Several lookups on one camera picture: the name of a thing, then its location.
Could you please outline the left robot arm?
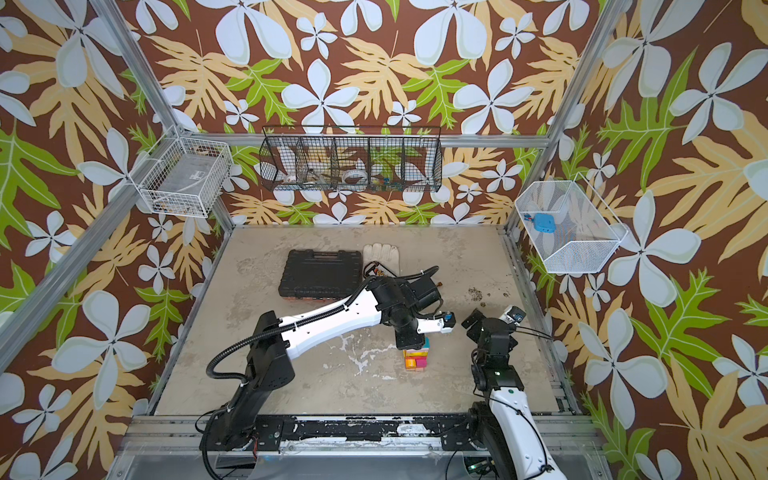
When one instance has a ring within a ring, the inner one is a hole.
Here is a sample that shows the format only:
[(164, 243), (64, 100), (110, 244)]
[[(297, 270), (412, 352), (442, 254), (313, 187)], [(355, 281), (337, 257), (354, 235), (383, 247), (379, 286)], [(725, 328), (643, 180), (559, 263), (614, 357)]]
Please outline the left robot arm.
[(418, 350), (428, 334), (451, 332), (456, 315), (442, 309), (431, 275), (368, 277), (349, 296), (310, 312), (262, 314), (251, 336), (223, 349), (206, 366), (209, 378), (235, 380), (237, 389), (210, 413), (200, 450), (231, 451), (254, 441), (257, 416), (271, 392), (293, 381), (293, 361), (322, 343), (385, 325), (393, 329), (397, 349)]

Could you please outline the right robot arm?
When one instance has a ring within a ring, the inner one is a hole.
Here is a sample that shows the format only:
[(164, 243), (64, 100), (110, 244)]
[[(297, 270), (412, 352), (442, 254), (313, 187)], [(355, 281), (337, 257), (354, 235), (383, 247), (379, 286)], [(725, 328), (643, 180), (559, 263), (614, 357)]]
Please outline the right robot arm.
[(470, 408), (470, 436), (490, 454), (498, 479), (563, 479), (535, 423), (524, 385), (510, 363), (525, 312), (512, 306), (500, 318), (473, 310), (462, 322), (475, 343), (470, 371), (479, 400)]

